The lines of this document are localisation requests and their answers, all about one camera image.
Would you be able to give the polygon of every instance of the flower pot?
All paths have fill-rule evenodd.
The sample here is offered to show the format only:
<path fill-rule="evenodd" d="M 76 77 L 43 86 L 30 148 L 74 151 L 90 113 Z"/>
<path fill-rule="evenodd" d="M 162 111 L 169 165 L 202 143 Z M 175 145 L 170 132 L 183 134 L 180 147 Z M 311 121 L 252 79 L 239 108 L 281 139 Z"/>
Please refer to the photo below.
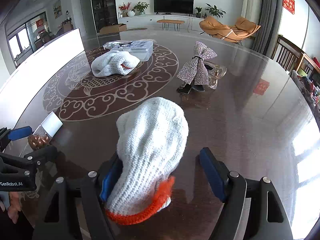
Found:
<path fill-rule="evenodd" d="M 134 11 L 128 11 L 128 16 L 129 17 L 132 17 L 132 16 L 135 16 L 136 12 Z"/>

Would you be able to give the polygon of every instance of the sparkly pink bow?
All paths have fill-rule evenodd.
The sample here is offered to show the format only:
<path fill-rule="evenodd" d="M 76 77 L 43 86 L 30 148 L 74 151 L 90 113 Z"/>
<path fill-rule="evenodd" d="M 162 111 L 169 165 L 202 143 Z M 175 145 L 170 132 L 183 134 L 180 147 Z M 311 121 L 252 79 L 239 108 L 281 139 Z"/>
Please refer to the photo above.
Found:
<path fill-rule="evenodd" d="M 207 85 L 208 71 L 203 64 L 203 60 L 214 58 L 217 54 L 200 41 L 196 41 L 194 53 L 195 56 L 192 60 L 186 62 L 180 69 L 177 78 L 188 84 L 191 84 L 194 79 L 195 85 Z"/>

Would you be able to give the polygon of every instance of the television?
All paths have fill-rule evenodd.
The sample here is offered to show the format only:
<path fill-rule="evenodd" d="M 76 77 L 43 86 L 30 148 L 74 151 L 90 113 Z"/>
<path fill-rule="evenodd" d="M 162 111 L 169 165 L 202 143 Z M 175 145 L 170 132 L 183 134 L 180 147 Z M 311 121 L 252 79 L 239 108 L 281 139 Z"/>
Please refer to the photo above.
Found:
<path fill-rule="evenodd" d="M 193 13 L 193 0 L 153 0 L 154 12 Z"/>

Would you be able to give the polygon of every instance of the bolt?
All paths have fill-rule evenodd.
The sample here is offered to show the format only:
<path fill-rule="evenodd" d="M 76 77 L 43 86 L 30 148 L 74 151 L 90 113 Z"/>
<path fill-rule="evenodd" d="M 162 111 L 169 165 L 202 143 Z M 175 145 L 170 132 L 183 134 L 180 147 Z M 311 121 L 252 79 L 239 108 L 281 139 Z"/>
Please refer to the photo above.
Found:
<path fill-rule="evenodd" d="M 270 183 L 271 180 L 268 178 L 268 177 L 263 177 L 262 180 L 265 182 L 265 183 Z"/>
<path fill-rule="evenodd" d="M 97 176 L 97 172 L 96 172 L 96 171 L 90 171 L 90 172 L 88 173 L 88 176 L 89 176 L 90 178 L 94 178 L 95 176 Z"/>
<path fill-rule="evenodd" d="M 58 184 L 60 184 L 60 183 L 62 183 L 63 182 L 63 177 L 58 177 L 57 179 L 56 179 L 56 183 L 58 183 Z"/>
<path fill-rule="evenodd" d="M 237 178 L 237 177 L 239 177 L 239 173 L 236 171 L 230 171 L 230 176 L 233 178 Z"/>

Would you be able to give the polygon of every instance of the blue gripper pad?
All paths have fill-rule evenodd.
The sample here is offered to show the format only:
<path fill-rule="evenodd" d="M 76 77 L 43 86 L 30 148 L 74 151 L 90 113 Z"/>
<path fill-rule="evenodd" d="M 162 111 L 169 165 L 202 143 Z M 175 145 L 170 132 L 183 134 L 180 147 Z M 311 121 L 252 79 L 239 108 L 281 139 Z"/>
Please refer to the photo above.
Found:
<path fill-rule="evenodd" d="M 32 128 L 30 126 L 25 126 L 11 130 L 8 134 L 8 139 L 15 141 L 21 138 L 28 137 L 30 134 L 32 134 Z"/>
<path fill-rule="evenodd" d="M 211 190 L 214 195 L 221 200 L 221 202 L 225 202 L 227 196 L 225 194 L 225 186 L 228 181 L 227 174 L 221 174 L 222 169 L 220 167 L 219 162 L 214 158 L 212 152 L 209 148 L 205 147 L 200 151 L 199 154 L 200 164 L 204 169 L 204 173 L 207 176 L 209 184 L 211 186 Z"/>
<path fill-rule="evenodd" d="M 103 202 L 106 202 L 108 197 L 110 196 L 115 184 L 117 183 L 120 175 L 122 173 L 122 161 L 117 158 L 116 161 L 113 163 L 110 171 L 105 176 L 102 182 L 102 190 L 100 193 L 100 199 Z"/>

